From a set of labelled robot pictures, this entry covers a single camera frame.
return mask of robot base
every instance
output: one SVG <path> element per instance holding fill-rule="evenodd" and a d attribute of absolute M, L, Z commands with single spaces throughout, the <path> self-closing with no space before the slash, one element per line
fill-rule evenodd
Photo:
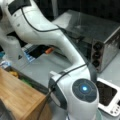
<path fill-rule="evenodd" d="M 93 120 L 103 120 L 101 112 L 99 110 L 97 110 L 96 118 Z"/>

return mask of cable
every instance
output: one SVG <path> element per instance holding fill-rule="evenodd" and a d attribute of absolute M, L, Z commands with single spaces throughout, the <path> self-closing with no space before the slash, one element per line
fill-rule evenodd
<path fill-rule="evenodd" d="M 24 14 L 23 8 L 21 8 L 21 11 L 22 11 L 22 14 L 23 14 L 26 22 L 27 22 L 33 29 L 35 29 L 35 30 L 38 31 L 38 32 L 52 32 L 52 31 L 60 30 L 59 28 L 51 29 L 51 30 L 38 30 L 37 28 L 35 28 L 35 27 L 27 20 L 25 14 Z"/>
<path fill-rule="evenodd" d="M 56 30 L 62 30 L 62 31 L 65 31 L 65 33 L 67 33 L 67 31 L 65 30 L 65 29 L 63 29 L 63 28 L 61 28 L 60 26 L 58 26 L 58 28 L 56 28 L 56 29 L 51 29 L 51 30 L 38 30 L 37 28 L 35 28 L 29 21 L 28 21 L 28 19 L 26 18 L 26 16 L 25 16 L 25 13 L 24 13 L 24 11 L 23 11 L 23 8 L 21 8 L 21 11 L 22 11 L 22 14 L 23 14 L 23 17 L 25 18 L 25 20 L 26 20 L 26 22 L 30 25 L 30 27 L 32 27 L 33 29 L 35 29 L 36 31 L 38 31 L 38 32 L 52 32 L 52 31 L 56 31 Z M 75 38 L 75 37 L 72 37 L 72 36 L 70 36 L 70 35 L 68 35 L 70 38 L 72 38 L 72 39 L 75 39 L 75 40 L 78 40 L 78 39 L 81 39 L 81 37 L 78 37 L 78 38 Z"/>
<path fill-rule="evenodd" d="M 41 109 L 41 111 L 40 111 L 40 113 L 39 113 L 39 115 L 38 115 L 38 117 L 37 117 L 37 120 L 39 120 L 39 118 L 40 118 L 40 116 L 41 116 L 41 114 L 42 114 L 42 111 L 44 110 L 44 108 L 45 108 L 45 105 L 47 104 L 47 102 L 48 102 L 48 100 L 49 100 L 49 98 L 50 98 L 50 95 L 51 95 L 51 93 L 55 90 L 55 86 L 57 85 L 57 83 L 61 80 L 61 78 L 63 78 L 65 75 L 67 75 L 67 74 L 69 74 L 70 72 L 72 72 L 72 71 L 75 71 L 75 70 L 77 70 L 77 69 L 79 69 L 79 68 L 82 68 L 82 67 L 84 67 L 84 66 L 88 66 L 89 65 L 89 62 L 87 62 L 87 63 L 85 63 L 85 64 L 83 64 L 83 65 L 81 65 L 81 66 L 79 66 L 79 67 L 76 67 L 76 68 L 74 68 L 74 69 L 72 69 L 72 70 L 70 70 L 70 71 L 68 71 L 68 72 L 66 72 L 66 73 L 64 73 L 62 76 L 60 76 L 59 78 L 58 78 L 58 80 L 51 86 L 51 91 L 47 94 L 47 96 L 46 96 L 46 99 L 45 99 L 45 102 L 44 102 L 44 104 L 43 104 L 43 106 L 42 106 L 42 109 Z"/>

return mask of wooden surface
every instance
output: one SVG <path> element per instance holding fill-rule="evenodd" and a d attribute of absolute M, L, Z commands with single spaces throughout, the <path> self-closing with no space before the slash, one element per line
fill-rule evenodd
<path fill-rule="evenodd" d="M 44 103 L 45 95 L 0 68 L 0 99 L 12 111 L 16 120 L 36 120 Z M 40 120 L 51 120 L 48 105 Z"/>

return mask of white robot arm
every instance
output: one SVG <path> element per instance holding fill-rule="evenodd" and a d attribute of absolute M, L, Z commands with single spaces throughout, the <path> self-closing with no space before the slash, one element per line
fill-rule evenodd
<path fill-rule="evenodd" d="M 95 120 L 99 95 L 94 67 L 88 64 L 72 41 L 44 17 L 33 0 L 4 0 L 1 5 L 21 40 L 37 45 L 54 45 L 71 62 L 71 67 L 53 75 L 49 82 L 49 89 L 54 87 L 51 97 L 58 106 L 67 110 L 67 119 Z"/>

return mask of table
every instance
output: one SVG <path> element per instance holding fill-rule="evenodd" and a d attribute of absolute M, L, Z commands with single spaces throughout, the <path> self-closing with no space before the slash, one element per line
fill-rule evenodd
<path fill-rule="evenodd" d="M 0 68 L 0 99 L 13 113 L 16 120 L 36 120 L 45 95 Z M 48 105 L 40 118 L 41 120 L 51 120 Z"/>

